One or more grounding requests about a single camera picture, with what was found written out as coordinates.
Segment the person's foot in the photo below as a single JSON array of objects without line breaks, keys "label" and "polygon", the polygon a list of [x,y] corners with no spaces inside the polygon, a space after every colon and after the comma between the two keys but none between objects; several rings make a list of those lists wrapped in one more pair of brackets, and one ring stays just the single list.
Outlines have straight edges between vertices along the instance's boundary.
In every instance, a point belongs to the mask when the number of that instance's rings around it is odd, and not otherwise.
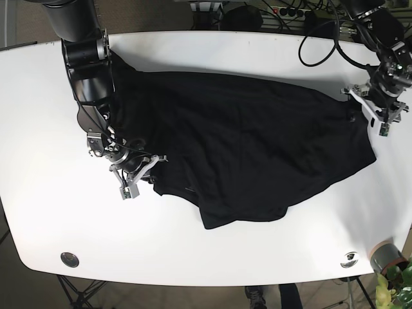
[{"label": "person's foot", "polygon": [[262,286],[245,286],[245,293],[250,300],[250,309],[267,309]]}]

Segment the green leaf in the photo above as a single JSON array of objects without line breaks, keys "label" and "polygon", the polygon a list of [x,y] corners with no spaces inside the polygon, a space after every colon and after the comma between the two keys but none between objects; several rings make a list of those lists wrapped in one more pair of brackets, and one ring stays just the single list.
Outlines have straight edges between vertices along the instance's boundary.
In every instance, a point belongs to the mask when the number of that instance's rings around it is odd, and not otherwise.
[{"label": "green leaf", "polygon": [[402,271],[400,270],[400,268],[398,266],[392,266],[388,268],[388,272],[386,273],[386,277],[388,278],[388,280],[395,280],[400,274],[402,273]]},{"label": "green leaf", "polygon": [[381,274],[377,274],[378,276],[378,285],[384,288],[388,288],[388,280]]},{"label": "green leaf", "polygon": [[402,272],[402,278],[404,283],[407,285],[412,285],[412,263],[410,263],[407,268]]},{"label": "green leaf", "polygon": [[376,287],[376,300],[377,304],[381,306],[387,306],[388,304],[390,304],[392,297],[387,288],[378,285]]},{"label": "green leaf", "polygon": [[412,301],[412,288],[410,286],[403,288],[398,294],[398,300],[401,303],[408,303]]},{"label": "green leaf", "polygon": [[412,301],[409,301],[402,306],[402,309],[410,309],[410,308],[412,308]]}]

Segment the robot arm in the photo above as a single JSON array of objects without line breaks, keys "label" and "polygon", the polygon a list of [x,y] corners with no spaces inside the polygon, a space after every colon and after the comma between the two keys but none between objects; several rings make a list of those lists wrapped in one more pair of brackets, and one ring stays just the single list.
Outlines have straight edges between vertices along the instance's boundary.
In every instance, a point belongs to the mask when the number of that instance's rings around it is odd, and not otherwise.
[{"label": "robot arm", "polygon": [[387,136],[392,122],[400,121],[400,112],[409,111],[398,102],[402,92],[412,86],[412,58],[405,43],[404,27],[390,12],[381,8],[384,0],[341,0],[349,17],[357,25],[363,43],[380,60],[379,66],[366,66],[370,80],[346,89],[372,101],[381,109],[380,135]]},{"label": "robot arm", "polygon": [[111,127],[116,110],[111,55],[108,36],[98,24],[93,0],[28,1],[43,5],[51,26],[62,39],[68,80],[79,105],[77,121],[87,133],[90,154],[106,157],[112,163],[109,170],[121,183],[123,199],[137,197],[136,182],[166,158],[144,152],[143,145],[133,149]]}]

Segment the black cloth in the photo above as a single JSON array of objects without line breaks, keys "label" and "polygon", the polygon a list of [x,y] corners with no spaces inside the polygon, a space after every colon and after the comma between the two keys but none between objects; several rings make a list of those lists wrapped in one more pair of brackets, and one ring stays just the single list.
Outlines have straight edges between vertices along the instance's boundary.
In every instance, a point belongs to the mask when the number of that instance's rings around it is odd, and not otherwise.
[{"label": "black cloth", "polygon": [[281,219],[376,160],[352,100],[233,75],[144,73],[116,55],[113,71],[119,133],[168,156],[152,169],[154,190],[197,205],[206,229]]}]

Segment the cable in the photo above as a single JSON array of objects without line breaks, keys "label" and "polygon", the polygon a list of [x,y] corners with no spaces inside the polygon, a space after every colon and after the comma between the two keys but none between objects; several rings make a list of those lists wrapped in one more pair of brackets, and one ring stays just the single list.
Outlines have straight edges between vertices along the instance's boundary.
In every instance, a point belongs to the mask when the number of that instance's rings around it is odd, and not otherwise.
[{"label": "cable", "polygon": [[[339,52],[339,54],[343,57],[343,59],[345,59],[346,61],[348,61],[350,64],[352,64],[353,66],[356,66],[357,68],[360,68],[360,69],[362,69],[362,70],[366,70],[366,66],[365,66],[365,65],[360,64],[360,63],[354,61],[353,59],[349,58],[349,56],[346,55],[345,52],[342,50],[341,45],[339,44],[339,37],[341,36],[341,28],[340,28],[340,25],[341,25],[341,23],[344,23],[344,22],[346,22],[347,20],[341,21],[341,20],[339,19],[339,14],[338,14],[337,9],[336,9],[334,3],[332,2],[332,0],[328,0],[328,4],[331,6],[331,8],[332,8],[332,10],[333,10],[333,12],[334,12],[334,14],[335,14],[335,20],[334,20],[334,21],[326,21],[325,23],[322,23],[322,24],[316,26],[315,28],[311,29],[311,30],[305,35],[304,39],[302,40],[301,45],[299,46],[299,51],[298,51],[299,60],[301,61],[301,63],[302,63],[304,66],[308,66],[309,68],[313,68],[313,67],[315,67],[315,66],[319,66],[319,65],[321,65],[322,63],[326,62],[326,61],[333,55],[333,53],[335,52],[335,50],[337,50],[337,51]],[[304,42],[305,42],[305,41],[307,40],[307,38],[308,38],[312,33],[314,33],[316,30],[318,30],[318,29],[322,28],[323,26],[325,26],[325,25],[327,25],[327,24],[330,24],[330,23],[335,23],[335,31],[336,31],[335,36],[334,36],[334,38],[333,38],[334,45],[333,45],[332,50],[330,51],[330,53],[329,53],[324,59],[322,59],[321,61],[319,61],[319,62],[317,62],[317,63],[314,63],[314,64],[305,63],[305,61],[302,59],[302,47],[303,47]]]},{"label": "cable", "polygon": [[301,63],[302,63],[304,66],[307,66],[307,67],[309,67],[309,68],[313,68],[313,67],[315,67],[315,66],[320,66],[322,63],[326,62],[326,61],[332,56],[332,54],[335,52],[335,50],[336,50],[336,48],[337,48],[336,41],[335,41],[335,44],[333,45],[333,48],[332,48],[332,50],[330,51],[330,53],[329,53],[324,59],[322,59],[321,61],[316,62],[316,63],[313,63],[313,64],[308,64],[308,63],[306,63],[305,61],[303,61],[303,59],[302,59],[302,47],[303,47],[303,44],[306,42],[307,38],[309,38],[309,36],[310,36],[312,33],[314,33],[316,30],[322,28],[322,27],[325,26],[326,24],[330,24],[330,23],[334,23],[334,22],[335,22],[335,21],[326,21],[325,23],[321,23],[320,25],[318,25],[318,26],[316,26],[315,28],[311,29],[311,30],[308,32],[308,34],[305,35],[305,37],[304,37],[303,40],[302,40],[301,45],[299,46],[299,51],[298,51],[299,60],[301,61]]}]

